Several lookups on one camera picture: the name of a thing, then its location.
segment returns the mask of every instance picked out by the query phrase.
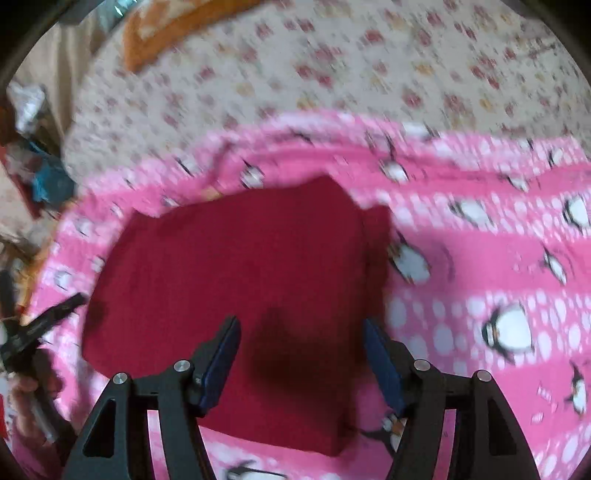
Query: black tool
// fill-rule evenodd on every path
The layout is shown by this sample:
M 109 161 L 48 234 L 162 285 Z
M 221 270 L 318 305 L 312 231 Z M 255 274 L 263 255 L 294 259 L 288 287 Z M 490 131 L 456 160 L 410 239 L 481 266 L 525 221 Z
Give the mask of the black tool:
M 456 410 L 448 480 L 539 480 L 517 419 L 492 375 L 443 374 L 366 320 L 365 350 L 382 395 L 407 418 L 388 480 L 431 480 L 446 410 Z
M 77 293 L 44 311 L 29 325 L 20 325 L 15 316 L 13 286 L 10 274 L 0 272 L 0 304 L 3 315 L 7 315 L 0 323 L 0 371 L 15 372 L 40 380 L 40 366 L 37 349 L 40 338 L 58 325 L 63 319 L 84 305 L 86 297 Z M 65 464 L 67 454 L 76 441 L 76 434 L 70 422 L 62 418 L 56 410 L 53 400 L 39 382 L 39 387 L 31 394 L 31 411 L 37 424 L 50 443 L 55 443 L 62 464 Z
M 62 480 L 153 480 L 147 410 L 158 410 L 170 480 L 215 480 L 196 417 L 217 405 L 241 339 L 236 318 L 164 372 L 111 378 L 70 452 Z

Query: blue object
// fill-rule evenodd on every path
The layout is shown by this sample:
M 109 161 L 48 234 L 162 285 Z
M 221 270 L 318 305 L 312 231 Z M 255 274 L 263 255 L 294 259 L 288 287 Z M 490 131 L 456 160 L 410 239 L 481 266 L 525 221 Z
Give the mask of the blue object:
M 406 405 L 402 397 L 400 374 L 392 363 L 387 350 L 384 333 L 374 322 L 366 319 L 363 323 L 363 342 L 369 366 L 378 381 L 384 400 L 397 417 L 402 415 Z
M 29 147 L 43 159 L 41 168 L 33 178 L 33 200 L 59 209 L 66 200 L 72 198 L 76 184 L 64 170 L 59 158 L 44 152 L 32 142 Z

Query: black gripper frame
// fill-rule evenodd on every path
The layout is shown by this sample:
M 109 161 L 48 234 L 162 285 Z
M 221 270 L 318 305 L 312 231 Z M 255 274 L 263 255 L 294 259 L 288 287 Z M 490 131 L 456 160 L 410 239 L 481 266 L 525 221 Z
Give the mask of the black gripper frame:
M 213 340 L 158 375 L 111 378 L 80 432 L 62 480 L 154 480 L 147 411 L 158 410 L 170 480 L 215 480 L 196 417 L 217 405 L 241 339 L 227 319 Z
M 366 354 L 382 395 L 406 418 L 387 480 L 431 480 L 446 410 L 456 410 L 448 480 L 539 480 L 525 436 L 492 375 L 443 374 L 415 360 L 372 320 L 363 329 Z

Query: white polka dot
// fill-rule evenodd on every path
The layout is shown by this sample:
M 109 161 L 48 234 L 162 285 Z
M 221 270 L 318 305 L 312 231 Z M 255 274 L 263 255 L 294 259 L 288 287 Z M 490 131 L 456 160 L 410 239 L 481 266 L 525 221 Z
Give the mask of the white polka dot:
M 577 465 L 583 461 L 583 458 L 585 458 L 585 455 L 587 455 L 588 451 L 589 451 L 588 446 L 584 446 L 583 448 L 581 448 L 581 451 L 579 452 L 579 456 L 577 457 L 577 461 L 576 461 Z
M 474 332 L 474 342 L 477 345 L 484 345 L 484 338 L 482 338 L 482 327 L 476 324 L 474 325 L 472 331 Z
M 523 215 L 527 212 L 527 207 L 523 202 L 515 202 L 515 213 L 518 215 Z
M 581 341 L 581 329 L 576 323 L 569 329 L 569 345 L 571 348 L 578 348 Z
M 453 350 L 453 335 L 449 327 L 442 323 L 437 325 L 433 332 L 433 343 L 440 355 L 449 355 Z
M 440 320 L 445 318 L 445 306 L 439 300 L 433 300 L 433 314 Z
M 412 356 L 416 359 L 424 358 L 429 359 L 429 352 L 427 350 L 427 344 L 423 337 L 415 335 L 408 341 L 408 351 L 411 352 Z
M 400 328 L 406 324 L 406 307 L 399 298 L 393 299 L 388 306 L 388 324 L 392 328 Z
M 461 375 L 463 377 L 467 377 L 468 376 L 468 367 L 466 365 L 466 362 L 462 362 L 460 360 L 454 361 L 453 372 L 456 375 Z
M 542 332 L 538 335 L 538 348 L 540 349 L 542 358 L 548 360 L 552 353 L 552 340 L 550 339 L 550 335 L 546 332 Z
M 573 435 L 571 438 L 569 438 L 569 441 L 566 442 L 566 445 L 564 446 L 564 450 L 562 451 L 562 462 L 563 463 L 569 463 L 573 459 L 578 446 L 579 446 L 579 437 L 577 437 L 576 435 Z
M 552 225 L 554 224 L 554 221 L 552 219 L 552 215 L 550 215 L 549 213 L 545 213 L 542 215 L 542 222 L 544 222 L 544 225 L 548 228 L 552 227 Z
M 558 323 L 558 315 L 554 310 L 550 310 L 550 324 L 554 330 L 558 330 L 560 324 Z
M 525 355 L 523 353 L 516 353 L 513 355 L 513 361 L 516 367 L 520 367 L 525 363 Z
M 557 299 L 554 301 L 554 306 L 556 307 L 556 313 L 558 313 L 558 318 L 560 319 L 560 323 L 564 323 L 566 320 L 566 305 L 563 299 Z
M 556 467 L 556 455 L 550 455 L 546 461 L 544 462 L 544 467 L 542 468 L 542 477 L 548 478 L 552 472 L 554 471 L 554 467 Z
M 413 214 L 406 207 L 398 207 L 394 215 L 396 216 L 396 220 L 403 225 L 413 224 Z
M 538 299 L 538 303 L 546 305 L 546 294 L 542 290 L 535 292 L 535 298 Z
M 413 312 L 417 317 L 419 317 L 421 319 L 424 318 L 425 312 L 423 310 L 423 304 L 418 301 L 414 301 L 413 302 Z
M 585 329 L 585 332 L 588 332 L 589 330 L 591 330 L 591 315 L 588 314 L 587 312 L 583 313 L 581 315 L 581 323 L 583 324 L 583 328 Z
M 458 335 L 456 337 L 456 348 L 461 352 L 468 350 L 468 340 L 466 340 L 465 335 Z
M 536 466 L 540 466 L 543 459 L 544 459 L 544 452 L 539 452 L 538 454 L 536 454 L 536 456 L 534 457 L 534 462 L 535 462 Z
M 466 308 L 473 317 L 482 317 L 486 313 L 486 303 L 480 297 L 472 297 L 466 302 Z
M 457 319 L 462 317 L 462 304 L 461 303 L 455 301 L 452 304 L 452 315 Z

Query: blue gripper pad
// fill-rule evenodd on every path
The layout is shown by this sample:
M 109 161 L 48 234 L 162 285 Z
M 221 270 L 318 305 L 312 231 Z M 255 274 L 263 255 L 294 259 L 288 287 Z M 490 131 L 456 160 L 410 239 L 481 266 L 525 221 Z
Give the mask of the blue gripper pad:
M 406 405 L 402 398 L 402 379 L 392 363 L 388 352 L 390 338 L 371 319 L 363 323 L 363 344 L 367 355 L 369 366 L 376 380 L 379 389 L 382 391 L 384 400 L 396 416 L 401 416 Z
M 236 318 L 230 319 L 228 325 L 224 325 L 220 331 L 220 336 L 221 338 L 212 341 L 212 343 L 217 343 L 217 349 L 202 377 L 203 395 L 198 405 L 202 416 L 217 405 L 222 395 L 240 345 L 242 336 L 240 322 Z

